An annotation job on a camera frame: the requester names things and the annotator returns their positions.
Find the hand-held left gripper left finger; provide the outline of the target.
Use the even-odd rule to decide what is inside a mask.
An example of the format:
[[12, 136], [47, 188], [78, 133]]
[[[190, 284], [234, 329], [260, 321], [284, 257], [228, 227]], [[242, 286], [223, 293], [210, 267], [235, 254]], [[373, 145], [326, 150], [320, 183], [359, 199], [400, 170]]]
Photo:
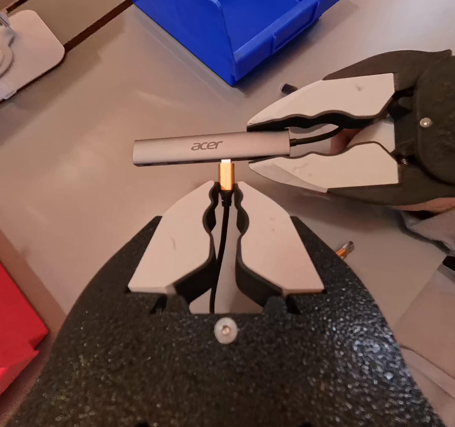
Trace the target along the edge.
[[218, 196], [219, 184], [208, 181], [163, 214], [128, 283], [131, 292], [179, 295], [190, 304], [210, 290], [218, 271]]

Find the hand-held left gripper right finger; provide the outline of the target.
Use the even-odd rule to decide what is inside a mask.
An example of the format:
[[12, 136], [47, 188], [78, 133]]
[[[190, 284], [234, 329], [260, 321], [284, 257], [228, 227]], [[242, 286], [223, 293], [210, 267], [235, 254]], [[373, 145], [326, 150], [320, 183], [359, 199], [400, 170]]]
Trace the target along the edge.
[[285, 209], [243, 181], [235, 186], [234, 203], [240, 291], [261, 307], [274, 296], [322, 293], [321, 277]]

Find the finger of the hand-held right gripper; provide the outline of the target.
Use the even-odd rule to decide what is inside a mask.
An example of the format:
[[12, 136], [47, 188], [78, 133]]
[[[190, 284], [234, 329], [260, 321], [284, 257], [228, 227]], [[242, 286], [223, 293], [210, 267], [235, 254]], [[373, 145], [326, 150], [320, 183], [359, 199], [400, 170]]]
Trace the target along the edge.
[[321, 193], [400, 181], [397, 161], [377, 142], [354, 145], [336, 155], [310, 152], [253, 161], [249, 168], [272, 181]]
[[384, 113], [394, 93], [393, 73], [320, 80], [267, 106], [248, 121], [247, 131], [318, 124], [360, 128]]

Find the grey metal usb hub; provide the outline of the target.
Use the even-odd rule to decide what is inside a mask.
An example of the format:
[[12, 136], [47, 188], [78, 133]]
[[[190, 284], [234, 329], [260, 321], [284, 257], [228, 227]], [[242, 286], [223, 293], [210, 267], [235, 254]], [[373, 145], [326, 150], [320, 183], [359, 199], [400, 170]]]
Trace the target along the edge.
[[278, 132], [235, 132], [136, 140], [135, 166], [160, 166], [245, 161], [290, 154], [288, 130]]

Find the grey desk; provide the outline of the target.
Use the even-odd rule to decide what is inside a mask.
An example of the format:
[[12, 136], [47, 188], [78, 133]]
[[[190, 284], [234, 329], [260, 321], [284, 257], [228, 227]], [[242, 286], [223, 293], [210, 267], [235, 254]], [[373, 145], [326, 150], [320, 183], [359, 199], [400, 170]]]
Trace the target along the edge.
[[[30, 0], [69, 44], [126, 0]], [[94, 274], [154, 216], [207, 180], [216, 164], [138, 168], [134, 140], [243, 131], [298, 88], [381, 52], [454, 50], [454, 0], [340, 0], [314, 27], [228, 86], [131, 5], [62, 64], [1, 104], [1, 261], [51, 330]], [[349, 264], [390, 327], [443, 259], [401, 232], [389, 210], [328, 199], [256, 175], [246, 181], [328, 245], [355, 242]]]

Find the blue plastic bin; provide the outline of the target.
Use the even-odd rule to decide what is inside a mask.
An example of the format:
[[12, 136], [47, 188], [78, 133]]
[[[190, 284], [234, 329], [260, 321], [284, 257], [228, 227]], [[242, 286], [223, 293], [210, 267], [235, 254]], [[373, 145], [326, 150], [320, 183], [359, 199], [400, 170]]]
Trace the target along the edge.
[[132, 0], [230, 86], [338, 1]]

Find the red plastic bin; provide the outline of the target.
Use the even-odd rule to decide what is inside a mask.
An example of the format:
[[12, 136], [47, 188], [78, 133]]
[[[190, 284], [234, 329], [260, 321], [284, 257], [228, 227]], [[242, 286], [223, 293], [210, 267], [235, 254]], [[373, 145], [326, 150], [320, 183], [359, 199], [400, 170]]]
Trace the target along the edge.
[[38, 355], [48, 328], [19, 287], [0, 266], [0, 392]]

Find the wooden document stand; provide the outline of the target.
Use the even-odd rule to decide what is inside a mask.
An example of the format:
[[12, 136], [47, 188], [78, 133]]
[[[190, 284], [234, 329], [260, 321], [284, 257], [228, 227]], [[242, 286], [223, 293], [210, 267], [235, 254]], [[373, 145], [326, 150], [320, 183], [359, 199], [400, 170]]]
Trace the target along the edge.
[[0, 100], [52, 70], [64, 56], [64, 46], [36, 12], [23, 10], [11, 17], [1, 12]]

